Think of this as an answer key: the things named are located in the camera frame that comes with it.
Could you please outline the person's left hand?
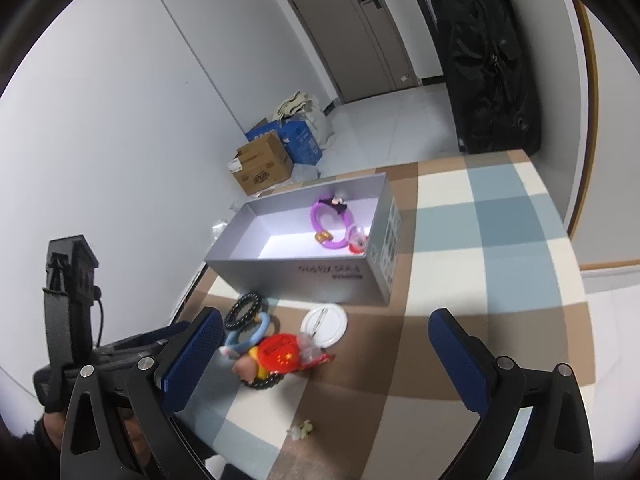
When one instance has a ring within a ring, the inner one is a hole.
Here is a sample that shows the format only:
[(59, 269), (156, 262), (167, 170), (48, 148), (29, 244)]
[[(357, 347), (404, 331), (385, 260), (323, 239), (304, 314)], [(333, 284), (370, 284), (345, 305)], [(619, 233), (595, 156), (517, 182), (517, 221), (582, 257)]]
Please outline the person's left hand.
[(58, 453), (55, 479), (142, 479), (149, 474), (151, 451), (137, 423), (87, 393), (74, 399), (64, 415), (44, 414), (42, 428)]

